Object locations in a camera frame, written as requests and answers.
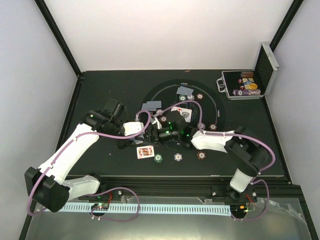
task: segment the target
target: white poker chip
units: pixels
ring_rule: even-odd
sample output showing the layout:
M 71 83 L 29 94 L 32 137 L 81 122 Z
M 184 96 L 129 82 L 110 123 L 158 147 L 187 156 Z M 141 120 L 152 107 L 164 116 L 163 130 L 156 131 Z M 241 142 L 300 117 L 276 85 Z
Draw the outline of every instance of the white poker chip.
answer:
M 180 162 L 182 160 L 182 155 L 180 153 L 176 153 L 174 155 L 174 160 L 176 160 L 177 162 Z
M 210 128 L 210 130 L 215 131 L 215 130 L 217 130 L 217 125 L 210 124 L 209 128 Z
M 189 96 L 186 96 L 186 98 L 187 98 L 188 100 L 194 100 L 194 99 L 195 99 L 195 96 L 189 95 Z
M 162 114 L 162 109 L 158 109 L 157 111 L 155 111 L 156 114 Z
M 196 98 L 199 99 L 199 100 L 201 100 L 201 99 L 204 98 L 204 95 L 201 94 L 201 93 L 198 93 L 198 94 L 196 95 Z
M 198 123 L 196 126 L 198 129 L 205 129 L 206 128 L 206 125 L 202 122 Z

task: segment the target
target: playing card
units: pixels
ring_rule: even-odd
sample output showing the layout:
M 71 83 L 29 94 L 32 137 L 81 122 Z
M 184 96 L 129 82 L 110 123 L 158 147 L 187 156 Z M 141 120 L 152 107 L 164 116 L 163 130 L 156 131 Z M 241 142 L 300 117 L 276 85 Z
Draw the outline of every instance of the playing card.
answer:
M 154 146 L 139 146 L 136 148 L 138 159 L 145 159 L 155 156 Z
M 192 116 L 191 109 L 174 106 L 171 108 L 171 111 L 178 111 L 180 113 L 180 115 L 184 117 L 184 119 L 187 123 L 191 122 L 191 116 Z

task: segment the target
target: poker chip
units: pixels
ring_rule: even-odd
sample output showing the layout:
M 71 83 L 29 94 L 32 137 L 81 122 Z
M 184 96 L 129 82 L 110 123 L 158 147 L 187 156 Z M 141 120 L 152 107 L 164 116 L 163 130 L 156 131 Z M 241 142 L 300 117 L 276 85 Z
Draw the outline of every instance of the poker chip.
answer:
M 209 128 L 210 128 L 211 131 L 215 131 L 215 130 L 217 130 L 217 125 L 210 124 Z
M 206 125 L 202 122 L 198 123 L 196 126 L 198 129 L 205 129 L 206 128 Z
M 196 155 L 196 157 L 199 159 L 199 160 L 203 160 L 206 158 L 206 154 L 203 152 L 203 151 L 200 151 L 198 152 L 198 154 Z
M 160 123 L 164 124 L 167 121 L 167 117 L 162 116 L 160 117 Z
M 204 99 L 204 95 L 201 94 L 201 93 L 198 93 L 198 94 L 196 95 L 196 98 L 197 98 L 198 100 L 202 100 L 202 99 Z
M 243 90 L 243 95 L 245 95 L 245 96 L 261 95 L 261 90 L 260 89 L 245 89 L 245 90 Z
M 189 95 L 189 96 L 186 96 L 186 99 L 188 99 L 188 100 L 195 100 L 195 96 Z
M 161 163 L 162 160 L 163 160 L 163 158 L 162 158 L 162 155 L 161 155 L 161 154 L 156 154 L 156 155 L 154 155 L 154 161 L 155 161 L 156 163 Z
M 180 96 L 179 96 L 179 100 L 182 102 L 182 101 L 187 100 L 187 98 L 186 98 L 186 96 L 184 96 L 184 95 L 180 95 Z
M 156 114 L 162 115 L 162 109 L 158 109 L 157 111 L 155 111 Z
M 239 92 L 239 90 L 238 90 L 238 89 L 235 89 L 235 90 L 233 90 L 233 91 L 232 91 L 233 95 L 235 95 L 235 96 L 237 96 L 237 95 L 238 95 L 238 92 Z
M 182 155 L 180 153 L 176 153 L 174 155 L 174 160 L 176 160 L 177 162 L 180 162 L 182 160 Z

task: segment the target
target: black table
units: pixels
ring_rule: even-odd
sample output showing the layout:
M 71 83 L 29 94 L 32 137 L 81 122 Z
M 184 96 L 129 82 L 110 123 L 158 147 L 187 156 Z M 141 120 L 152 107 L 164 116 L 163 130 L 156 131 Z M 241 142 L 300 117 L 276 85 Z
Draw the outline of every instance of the black table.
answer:
M 286 178 L 286 164 L 275 134 L 272 119 L 264 99 L 228 100 L 219 93 L 216 80 L 221 70 L 119 70 L 87 71 L 76 101 L 67 136 L 74 131 L 81 117 L 89 110 L 97 110 L 105 105 L 108 98 L 116 99 L 126 105 L 129 120 L 133 121 L 141 109 L 148 93 L 160 84 L 170 80 L 191 80 L 205 85 L 214 92 L 217 101 L 225 109 L 225 123 L 219 131 L 235 130 L 239 126 L 250 129 L 258 138 L 269 145 L 276 155 L 275 164 L 262 173 L 264 177 Z M 199 160 L 197 152 L 184 148 L 170 150 L 155 147 L 155 153 L 163 156 L 161 163 L 152 157 L 137 159 L 135 147 L 118 149 L 114 139 L 100 138 L 93 144 L 71 169 L 69 176 L 83 176 L 96 173 L 101 176 L 126 177 L 231 177 L 237 166 L 226 153 L 206 151 L 206 158 Z M 174 160 L 180 153 L 183 160 Z

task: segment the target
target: purple cable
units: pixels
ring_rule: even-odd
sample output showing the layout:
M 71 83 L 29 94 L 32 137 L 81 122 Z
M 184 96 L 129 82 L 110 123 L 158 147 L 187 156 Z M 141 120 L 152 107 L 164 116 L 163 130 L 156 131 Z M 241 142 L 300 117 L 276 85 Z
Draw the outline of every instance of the purple cable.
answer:
M 136 198 L 136 200 L 137 200 L 137 202 L 138 202 L 138 208 L 137 208 L 137 210 L 136 210 L 136 213 L 134 214 L 133 217 L 128 218 L 128 219 L 125 219 L 125 220 L 114 219 L 114 218 L 109 218 L 109 217 L 102 217 L 102 216 L 100 217 L 100 219 L 109 220 L 109 221 L 118 222 L 118 223 L 127 223 L 127 222 L 130 222 L 130 221 L 132 221 L 133 219 L 135 219 L 135 218 L 138 216 L 139 211 L 140 211 L 140 200 L 139 200 L 139 197 L 138 197 L 137 194 L 136 194 L 134 191 L 132 191 L 131 189 L 126 188 L 126 187 L 115 187 L 115 188 L 111 188 L 111 189 L 109 189 L 109 190 L 107 190 L 107 191 L 104 191 L 104 192 L 101 192 L 101 193 L 88 194 L 88 195 L 86 195 L 86 196 L 97 197 L 97 196 L 100 196 L 100 195 L 103 195 L 103 194 L 107 194 L 107 193 L 110 193 L 110 192 L 112 192 L 112 191 L 114 191 L 114 190 L 118 190 L 118 189 L 127 190 L 127 191 L 129 191 L 130 193 L 132 193 L 132 194 L 135 196 L 135 198 Z M 90 213 L 91 216 L 92 216 L 93 218 L 94 218 L 94 217 L 99 218 L 98 216 L 94 216 L 94 210 L 95 210 L 94 208 L 91 210 L 91 213 Z
M 151 115 L 150 115 L 150 112 L 148 112 L 147 110 L 141 110 L 139 111 L 137 114 L 136 114 L 136 119 L 138 119 L 139 115 L 141 113 L 146 113 L 148 114 L 148 120 L 145 124 L 145 126 L 142 128 L 142 130 L 138 133 L 135 133 L 133 135 L 129 135 L 129 136 L 114 136 L 114 135 L 109 135 L 109 134 L 104 134 L 104 133 L 100 133 L 100 132 L 84 132 L 84 133 L 81 133 L 79 134 L 78 136 L 76 136 L 75 138 L 78 139 L 84 135 L 89 135 L 89 134 L 92 134 L 92 135 L 99 135 L 99 136 L 102 136 L 102 137 L 106 137 L 106 138 L 111 138 L 111 139 L 131 139 L 131 138 L 134 138 L 136 136 L 139 136 L 141 133 L 143 133 L 148 125 L 150 124 L 150 120 L 151 120 Z M 74 140 L 70 140 L 62 149 L 61 151 L 59 151 L 59 153 L 55 156 L 55 158 L 52 160 L 51 162 L 51 165 L 55 164 L 55 162 L 57 161 L 57 159 L 60 157 L 60 155 L 67 149 L 67 147 L 70 146 L 70 144 L 72 144 L 74 142 Z M 29 198 L 28 198 L 28 202 L 26 204 L 26 212 L 28 213 L 28 215 L 30 216 L 37 216 L 39 215 L 40 213 L 42 213 L 43 211 L 46 210 L 46 208 L 44 207 L 43 209 L 41 209 L 40 211 L 37 211 L 37 212 L 31 212 L 30 210 L 30 205 L 31 205 L 31 202 L 32 202 L 32 198 L 37 190 L 37 187 L 39 186 L 41 180 L 45 177 L 45 175 L 47 174 L 47 172 L 50 170 L 50 167 L 48 167 L 42 174 L 41 176 L 38 178 L 38 180 L 35 182 L 31 192 L 30 192 L 30 195 L 29 195 Z
M 261 218 L 261 217 L 267 212 L 268 207 L 269 207 L 269 188 L 268 188 L 268 185 L 267 185 L 266 181 L 265 181 L 265 180 L 262 180 L 262 179 L 259 179 L 259 180 L 257 180 L 257 181 L 254 181 L 254 182 L 252 182 L 251 184 L 252 184 L 252 185 L 255 185 L 255 184 L 257 184 L 257 183 L 264 183 L 264 185 L 265 185 L 265 189 L 266 189 L 266 206 L 265 206 L 265 209 L 264 209 L 263 212 L 260 213 L 258 216 L 253 217 L 253 218 L 249 218 L 249 219 L 236 218 L 236 217 L 231 213 L 231 217 L 232 217 L 234 220 L 247 221 L 247 222 L 248 222 L 248 221 L 254 221 L 254 220 L 257 220 L 257 219 Z

